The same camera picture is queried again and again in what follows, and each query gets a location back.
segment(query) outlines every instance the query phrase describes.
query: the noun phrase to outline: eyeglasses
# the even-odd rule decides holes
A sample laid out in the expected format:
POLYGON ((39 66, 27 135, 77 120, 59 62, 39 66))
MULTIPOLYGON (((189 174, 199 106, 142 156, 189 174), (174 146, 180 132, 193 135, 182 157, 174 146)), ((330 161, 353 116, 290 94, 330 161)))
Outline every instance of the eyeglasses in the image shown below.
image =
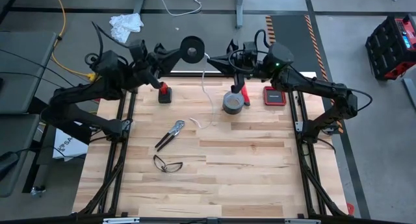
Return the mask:
POLYGON ((166 164, 157 155, 153 156, 153 162, 155 163, 155 166, 156 166, 157 169, 159 169, 160 171, 165 172, 165 173, 174 173, 176 171, 179 171, 183 166, 183 162, 176 162, 176 163, 166 164))

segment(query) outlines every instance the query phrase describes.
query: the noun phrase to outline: white cable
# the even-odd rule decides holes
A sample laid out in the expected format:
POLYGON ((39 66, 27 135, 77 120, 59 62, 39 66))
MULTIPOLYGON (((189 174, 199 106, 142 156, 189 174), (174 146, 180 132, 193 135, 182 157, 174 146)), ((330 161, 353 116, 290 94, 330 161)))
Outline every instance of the white cable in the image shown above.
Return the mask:
POLYGON ((169 11, 168 7, 166 6, 166 3, 164 2, 164 0, 162 0, 162 3, 163 3, 163 5, 164 5, 164 7, 165 7, 166 11, 167 11, 167 12, 169 13, 169 15, 171 15, 171 16, 184 16, 184 15, 187 15, 187 14, 192 14, 192 13, 195 13, 195 12, 197 12, 197 11, 201 10, 201 8, 202 8, 202 3, 201 3, 200 1, 198 1, 198 0, 194 0, 194 2, 196 2, 197 4, 199 4, 199 5, 200 5, 200 7, 198 7, 198 9, 193 10, 193 11, 191 11, 191 12, 182 13, 182 14, 172 14, 172 13, 170 13, 170 11, 169 11))
MULTIPOLYGON (((208 59, 210 59, 211 57, 207 54, 207 53, 205 53, 205 56, 208 58, 208 59)), ((209 124, 207 125, 207 126, 205 126, 205 127, 201 127, 201 124, 200 124, 200 122, 198 121, 198 120, 196 120, 196 119, 194 119, 194 118, 189 118, 189 120, 191 120, 191 121, 193 121, 195 124, 197 124, 197 126, 200 128, 200 129, 206 129, 206 128, 208 128, 209 126, 211 126, 211 124, 213 124, 213 121, 214 121, 214 103, 213 103, 213 100, 211 99, 211 97, 209 96, 209 94, 207 93, 207 91, 205 90, 205 86, 203 85, 203 79, 205 78, 205 70, 206 70, 206 68, 207 68, 207 66, 204 66, 203 67, 203 72, 202 72, 202 79, 201 79, 201 86, 202 86, 202 91, 206 94, 206 96, 208 97, 208 99, 209 99, 209 102, 211 103, 211 108, 212 108, 212 113, 211 113, 211 121, 209 122, 209 124)))

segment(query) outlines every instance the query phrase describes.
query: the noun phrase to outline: white paper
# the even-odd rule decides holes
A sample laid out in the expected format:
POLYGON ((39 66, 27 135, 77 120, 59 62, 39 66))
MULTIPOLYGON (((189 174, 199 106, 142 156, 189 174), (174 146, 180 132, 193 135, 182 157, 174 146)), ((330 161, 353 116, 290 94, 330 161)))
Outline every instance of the white paper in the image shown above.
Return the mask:
POLYGON ((144 24, 138 13, 111 17, 111 36, 118 42, 125 43, 130 32, 140 32, 144 24))
POLYGON ((65 156, 79 156, 88 152, 88 145, 57 129, 55 134, 55 149, 53 150, 52 157, 55 159, 63 158, 65 162, 72 159, 62 156, 57 149, 65 156))

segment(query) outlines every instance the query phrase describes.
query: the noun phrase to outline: red power station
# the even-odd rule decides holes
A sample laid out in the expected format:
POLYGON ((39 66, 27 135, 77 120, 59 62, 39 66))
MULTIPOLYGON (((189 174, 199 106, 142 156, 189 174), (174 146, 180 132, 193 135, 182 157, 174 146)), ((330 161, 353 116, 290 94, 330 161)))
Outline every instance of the red power station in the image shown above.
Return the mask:
POLYGON ((395 80, 416 64, 416 24, 410 14, 405 18, 389 16, 367 38, 365 47, 378 80, 395 80))

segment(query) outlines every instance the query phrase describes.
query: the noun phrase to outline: tape roll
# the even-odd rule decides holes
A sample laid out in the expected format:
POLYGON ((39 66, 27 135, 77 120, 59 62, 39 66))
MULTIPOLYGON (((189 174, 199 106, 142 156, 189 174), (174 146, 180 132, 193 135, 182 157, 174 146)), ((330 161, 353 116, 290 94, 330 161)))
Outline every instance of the tape roll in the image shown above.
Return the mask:
POLYGON ((200 62, 205 56, 205 45, 201 38, 188 36, 181 43, 182 59, 189 63, 195 64, 200 62))
POLYGON ((241 93, 228 92, 224 95, 222 108, 227 114, 238 114, 244 106, 244 96, 241 93))

